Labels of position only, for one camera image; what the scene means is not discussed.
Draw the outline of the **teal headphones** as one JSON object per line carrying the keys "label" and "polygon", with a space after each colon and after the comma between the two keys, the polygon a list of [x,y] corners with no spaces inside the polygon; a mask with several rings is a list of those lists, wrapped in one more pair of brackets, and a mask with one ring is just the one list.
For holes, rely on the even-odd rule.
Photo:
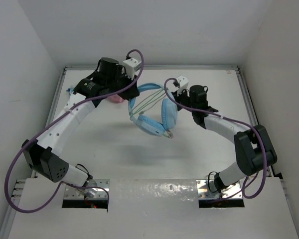
{"label": "teal headphones", "polygon": [[66,90],[67,94],[68,95],[72,95],[73,92],[74,92],[74,87],[73,86],[70,86],[67,90]]}

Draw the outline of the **light blue headphones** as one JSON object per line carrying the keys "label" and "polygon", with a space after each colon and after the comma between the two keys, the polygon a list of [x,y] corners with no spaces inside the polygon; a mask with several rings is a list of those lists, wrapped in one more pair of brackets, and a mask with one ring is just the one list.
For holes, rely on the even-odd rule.
{"label": "light blue headphones", "polygon": [[139,92],[152,91],[137,103],[136,98],[129,100],[130,120],[143,132],[153,136],[173,138],[171,130],[177,122],[177,105],[169,90],[156,83],[146,83],[138,87]]}

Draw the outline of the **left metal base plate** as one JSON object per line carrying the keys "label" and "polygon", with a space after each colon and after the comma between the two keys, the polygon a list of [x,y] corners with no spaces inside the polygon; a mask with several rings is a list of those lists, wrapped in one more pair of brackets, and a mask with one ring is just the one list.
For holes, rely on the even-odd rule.
{"label": "left metal base plate", "polygon": [[89,189],[76,189],[70,186],[65,187],[65,200],[83,200],[85,197],[88,200],[107,200],[110,187],[109,179],[92,179],[86,187]]}

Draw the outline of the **pink headphones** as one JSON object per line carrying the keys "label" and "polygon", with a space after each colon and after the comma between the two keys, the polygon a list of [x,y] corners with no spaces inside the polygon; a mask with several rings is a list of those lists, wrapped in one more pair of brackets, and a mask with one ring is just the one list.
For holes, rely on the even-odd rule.
{"label": "pink headphones", "polygon": [[119,95],[112,95],[108,97],[109,101],[114,103],[114,104],[120,104],[124,101]]}

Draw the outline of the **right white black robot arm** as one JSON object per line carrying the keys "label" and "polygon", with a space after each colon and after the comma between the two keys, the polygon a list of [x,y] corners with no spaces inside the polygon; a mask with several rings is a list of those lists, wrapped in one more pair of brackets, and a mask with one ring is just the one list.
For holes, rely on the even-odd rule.
{"label": "right white black robot arm", "polygon": [[177,90],[172,92],[177,109],[189,110],[194,122],[203,129],[213,131],[234,144],[236,161],[208,181],[212,193],[222,190],[277,162],[266,128],[260,124],[251,126],[245,122],[221,117],[218,110],[212,108],[207,100],[207,86],[194,85],[190,88],[174,83]]}

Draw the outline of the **aluminium frame rail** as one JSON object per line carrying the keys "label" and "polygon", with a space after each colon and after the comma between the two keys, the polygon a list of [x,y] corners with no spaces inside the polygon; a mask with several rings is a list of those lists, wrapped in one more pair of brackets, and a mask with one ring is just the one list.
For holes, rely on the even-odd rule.
{"label": "aluminium frame rail", "polygon": [[[66,66],[68,70],[95,70],[96,65],[77,65]],[[202,70],[235,70],[238,71],[238,66],[231,65],[145,65],[144,70],[161,70],[161,69],[202,69]]]}
{"label": "aluminium frame rail", "polygon": [[59,101],[59,96],[60,96],[60,92],[63,86],[63,81],[65,78],[65,74],[66,74],[66,67],[62,69],[61,75],[59,77],[58,83],[57,83],[57,87],[53,96],[53,100],[52,100],[52,104],[49,110],[49,114],[48,114],[48,118],[46,121],[45,126],[48,126],[51,122],[53,122],[54,119],[54,115],[55,115],[55,111],[56,111],[56,107]]}
{"label": "aluminium frame rail", "polygon": [[249,121],[251,123],[251,125],[255,126],[259,124],[256,112],[255,112],[255,108],[251,99],[251,95],[247,86],[247,82],[245,80],[245,77],[241,71],[240,68],[237,68],[236,70],[236,75],[238,78],[238,82],[239,82],[239,86],[243,95],[243,99],[244,99],[244,103],[245,103],[245,107],[247,110],[247,114],[248,114],[248,118]]}

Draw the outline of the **left aluminium frame rail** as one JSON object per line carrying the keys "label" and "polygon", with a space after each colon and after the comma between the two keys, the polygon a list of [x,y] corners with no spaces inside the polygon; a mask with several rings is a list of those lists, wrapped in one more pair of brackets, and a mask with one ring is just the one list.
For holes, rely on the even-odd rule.
{"label": "left aluminium frame rail", "polygon": [[60,92],[63,86],[63,81],[65,78],[65,74],[66,74],[66,67],[62,69],[61,75],[59,77],[58,83],[57,83],[57,87],[53,96],[53,100],[52,100],[52,104],[49,110],[49,114],[48,114],[48,118],[46,121],[45,126],[48,126],[51,122],[53,122],[54,119],[54,115],[55,115],[55,111],[56,111],[56,107],[59,101],[59,96],[60,96]]}

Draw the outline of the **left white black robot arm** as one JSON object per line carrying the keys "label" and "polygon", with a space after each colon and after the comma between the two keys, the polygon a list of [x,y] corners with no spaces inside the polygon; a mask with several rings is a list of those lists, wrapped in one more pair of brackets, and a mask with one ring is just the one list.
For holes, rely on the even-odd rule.
{"label": "left white black robot arm", "polygon": [[57,118],[34,139],[22,147],[30,168],[50,181],[85,186],[90,175],[61,159],[63,147],[71,134],[100,102],[112,95],[124,100],[139,96],[137,77],[144,68],[143,60],[130,56],[122,63],[103,57],[96,70],[79,81]]}

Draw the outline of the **right aluminium frame rail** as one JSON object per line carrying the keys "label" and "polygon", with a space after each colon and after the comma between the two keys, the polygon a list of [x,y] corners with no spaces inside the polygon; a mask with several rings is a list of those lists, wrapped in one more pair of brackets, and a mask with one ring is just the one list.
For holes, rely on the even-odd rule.
{"label": "right aluminium frame rail", "polygon": [[259,124],[256,112],[255,112],[255,108],[251,99],[251,95],[247,86],[247,82],[245,80],[245,77],[241,71],[240,68],[237,68],[236,70],[236,75],[238,78],[238,82],[239,82],[239,86],[243,95],[243,99],[244,99],[244,103],[245,103],[245,107],[247,110],[247,114],[248,114],[248,118],[249,121],[251,123],[251,125],[255,126]]}

